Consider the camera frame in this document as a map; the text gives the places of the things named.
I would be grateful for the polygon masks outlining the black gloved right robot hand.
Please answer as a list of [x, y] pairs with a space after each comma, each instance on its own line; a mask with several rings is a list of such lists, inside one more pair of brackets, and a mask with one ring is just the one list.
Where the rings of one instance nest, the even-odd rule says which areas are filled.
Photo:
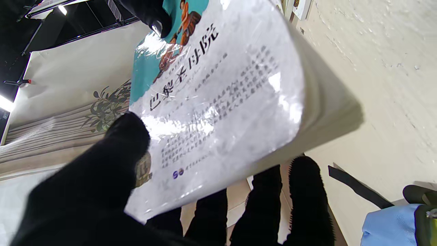
[[169, 35], [173, 24], [163, 0], [119, 0], [119, 3], [160, 38]]

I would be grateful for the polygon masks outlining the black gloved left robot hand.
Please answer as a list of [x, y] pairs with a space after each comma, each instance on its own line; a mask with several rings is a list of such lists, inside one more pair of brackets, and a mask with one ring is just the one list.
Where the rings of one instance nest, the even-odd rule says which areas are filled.
[[[125, 213], [136, 184], [136, 165], [150, 136], [127, 112], [83, 154], [39, 183], [10, 246], [225, 246], [227, 190], [200, 199], [183, 234], [181, 208], [140, 223]], [[283, 246], [334, 246], [335, 235], [320, 168], [297, 156], [289, 169], [291, 229]], [[253, 176], [245, 211], [231, 233], [231, 246], [281, 246], [280, 166]]]

